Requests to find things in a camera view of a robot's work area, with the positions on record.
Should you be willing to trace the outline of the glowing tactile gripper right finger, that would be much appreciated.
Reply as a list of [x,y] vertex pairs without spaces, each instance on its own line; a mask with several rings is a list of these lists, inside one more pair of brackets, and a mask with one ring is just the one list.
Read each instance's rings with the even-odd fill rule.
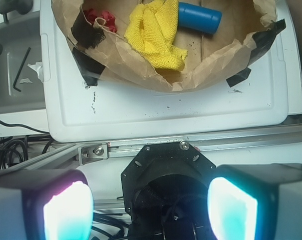
[[207,209],[218,240],[302,240],[302,164],[220,165]]

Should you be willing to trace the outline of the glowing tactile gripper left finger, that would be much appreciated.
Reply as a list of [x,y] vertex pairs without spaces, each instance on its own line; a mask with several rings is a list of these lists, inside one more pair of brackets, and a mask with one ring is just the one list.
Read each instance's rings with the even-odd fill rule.
[[87,240],[93,208],[79,170],[0,170],[0,240]]

